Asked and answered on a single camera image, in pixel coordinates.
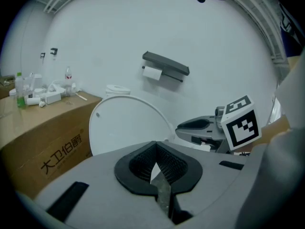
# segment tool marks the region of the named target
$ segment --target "toilet lid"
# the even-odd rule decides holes
[[[89,138],[95,156],[143,142],[173,141],[174,130],[155,106],[137,97],[118,95],[95,107]]]

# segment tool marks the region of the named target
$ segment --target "clear plastic bottle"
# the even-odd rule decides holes
[[[17,78],[15,79],[16,97],[18,108],[25,108],[25,101],[23,96],[23,78],[21,72],[17,73]]]
[[[69,85],[69,86],[72,85],[72,72],[71,72],[70,66],[68,66],[67,69],[66,69],[65,83],[66,83],[66,85]]]

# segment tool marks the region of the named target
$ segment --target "white cube with marker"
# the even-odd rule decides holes
[[[225,106],[221,126],[231,151],[262,136],[254,102],[248,95]]]

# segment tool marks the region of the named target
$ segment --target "dark blue sleeve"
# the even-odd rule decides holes
[[[287,58],[299,56],[302,53],[302,47],[297,41],[281,28],[282,41],[284,44]]]

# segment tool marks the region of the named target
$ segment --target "cardboard box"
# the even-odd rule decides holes
[[[8,97],[10,95],[10,90],[15,88],[15,76],[8,75],[0,77],[0,99]]]
[[[91,157],[89,120],[99,97],[79,92],[43,108],[0,100],[0,156],[16,190],[34,198],[47,184]]]

